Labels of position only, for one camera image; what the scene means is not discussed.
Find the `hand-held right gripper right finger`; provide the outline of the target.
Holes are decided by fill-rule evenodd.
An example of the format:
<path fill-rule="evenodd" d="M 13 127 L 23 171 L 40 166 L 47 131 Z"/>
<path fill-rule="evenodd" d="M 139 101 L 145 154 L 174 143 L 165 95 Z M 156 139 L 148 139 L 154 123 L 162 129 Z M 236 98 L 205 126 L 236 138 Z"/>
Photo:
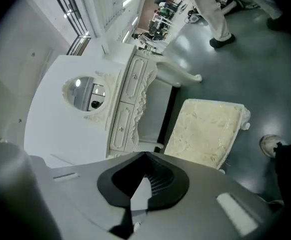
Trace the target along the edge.
<path fill-rule="evenodd" d="M 169 209 L 150 211 L 132 240 L 239 240 L 241 236 L 217 201 L 223 193 L 232 195 L 261 229 L 273 212 L 256 194 L 217 169 L 173 156 L 157 157 L 184 170 L 189 188 Z"/>

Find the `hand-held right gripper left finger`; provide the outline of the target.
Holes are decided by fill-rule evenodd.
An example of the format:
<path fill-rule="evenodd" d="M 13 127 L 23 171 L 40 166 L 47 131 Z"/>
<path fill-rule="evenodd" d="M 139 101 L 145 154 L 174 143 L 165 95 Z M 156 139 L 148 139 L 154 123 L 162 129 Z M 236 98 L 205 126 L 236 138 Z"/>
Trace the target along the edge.
<path fill-rule="evenodd" d="M 127 167 L 141 157 L 131 153 L 84 165 L 49 168 L 44 159 L 30 156 L 38 189 L 52 221 L 57 240 L 124 240 L 133 234 L 131 212 L 108 203 L 98 189 L 102 173 Z"/>

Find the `white ornate dressing table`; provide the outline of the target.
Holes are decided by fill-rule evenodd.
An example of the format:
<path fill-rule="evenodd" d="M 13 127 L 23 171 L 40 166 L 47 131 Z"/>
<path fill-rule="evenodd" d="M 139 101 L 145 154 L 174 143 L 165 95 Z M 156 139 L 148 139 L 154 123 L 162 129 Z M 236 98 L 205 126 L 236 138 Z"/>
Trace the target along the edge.
<path fill-rule="evenodd" d="M 182 84 L 200 83 L 200 74 L 192 75 L 163 55 L 154 55 L 146 50 L 138 50 L 131 45 L 127 51 L 115 51 L 105 55 L 111 61 L 123 59 L 123 68 L 117 73 L 114 96 L 104 125 L 107 132 L 106 156 L 118 153 L 131 153 L 139 145 L 149 144 L 151 149 L 162 148 L 156 141 L 140 140 L 138 125 L 147 107 L 147 90 L 154 80 L 171 87 L 179 88 Z"/>

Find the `oval vanity mirror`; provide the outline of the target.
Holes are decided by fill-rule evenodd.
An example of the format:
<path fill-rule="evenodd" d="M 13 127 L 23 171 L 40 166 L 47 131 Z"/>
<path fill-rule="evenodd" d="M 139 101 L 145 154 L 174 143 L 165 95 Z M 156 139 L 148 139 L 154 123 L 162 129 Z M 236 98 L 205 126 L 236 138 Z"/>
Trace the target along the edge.
<path fill-rule="evenodd" d="M 102 123 L 111 110 L 116 84 L 116 75 L 95 71 L 92 75 L 71 78 L 61 91 L 64 100 L 79 110 L 84 119 Z"/>

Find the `white backdrop panel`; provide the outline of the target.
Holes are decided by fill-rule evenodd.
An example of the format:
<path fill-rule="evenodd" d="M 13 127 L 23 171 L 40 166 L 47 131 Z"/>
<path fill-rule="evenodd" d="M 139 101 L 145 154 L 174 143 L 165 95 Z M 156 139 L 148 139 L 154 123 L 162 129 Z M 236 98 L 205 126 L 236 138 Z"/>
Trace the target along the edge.
<path fill-rule="evenodd" d="M 131 55 L 59 56 L 33 97 L 25 126 L 25 151 L 43 158 L 50 168 L 105 160 L 131 60 Z M 105 100 L 95 111 L 82 111 L 67 98 L 70 84 L 82 77 L 104 86 Z"/>

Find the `person's white shoe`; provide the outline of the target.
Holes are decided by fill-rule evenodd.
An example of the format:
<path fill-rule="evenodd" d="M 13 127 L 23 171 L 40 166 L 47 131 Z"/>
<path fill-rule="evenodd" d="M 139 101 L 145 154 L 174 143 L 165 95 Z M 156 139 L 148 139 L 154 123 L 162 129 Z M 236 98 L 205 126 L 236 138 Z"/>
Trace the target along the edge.
<path fill-rule="evenodd" d="M 276 150 L 286 145 L 287 142 L 281 136 L 275 134 L 264 135 L 259 141 L 262 152 L 272 159 L 276 157 Z"/>

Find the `black stair railing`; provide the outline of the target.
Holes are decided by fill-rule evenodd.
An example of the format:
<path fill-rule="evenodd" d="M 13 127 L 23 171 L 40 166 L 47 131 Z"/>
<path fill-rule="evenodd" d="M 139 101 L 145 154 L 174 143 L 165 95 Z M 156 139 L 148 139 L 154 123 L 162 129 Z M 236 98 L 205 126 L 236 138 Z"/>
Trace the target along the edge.
<path fill-rule="evenodd" d="M 91 37 L 88 29 L 81 16 L 76 0 L 56 0 L 60 6 L 65 19 L 68 21 L 76 37 L 70 48 L 67 51 L 67 55 L 81 56 L 86 49 Z"/>

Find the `group of office desks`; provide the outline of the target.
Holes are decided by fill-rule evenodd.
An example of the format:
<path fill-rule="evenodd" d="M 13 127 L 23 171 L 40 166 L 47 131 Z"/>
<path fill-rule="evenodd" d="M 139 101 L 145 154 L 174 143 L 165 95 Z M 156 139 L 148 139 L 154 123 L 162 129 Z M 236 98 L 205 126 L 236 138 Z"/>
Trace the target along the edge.
<path fill-rule="evenodd" d="M 140 19 L 131 38 L 139 45 L 156 46 L 169 44 L 169 30 L 178 8 L 169 1 L 145 0 Z"/>

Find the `pile of spare hand-held grippers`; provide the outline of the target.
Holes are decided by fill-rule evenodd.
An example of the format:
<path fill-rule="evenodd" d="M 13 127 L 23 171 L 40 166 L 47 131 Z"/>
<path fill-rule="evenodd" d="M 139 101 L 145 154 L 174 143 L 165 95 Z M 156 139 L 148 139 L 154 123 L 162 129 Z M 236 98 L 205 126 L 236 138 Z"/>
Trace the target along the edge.
<path fill-rule="evenodd" d="M 223 25 L 225 15 L 241 9 L 254 9 L 257 6 L 250 5 L 245 0 L 192 0 L 193 8 L 188 11 L 185 22 L 196 23 L 204 19 L 211 27 Z"/>

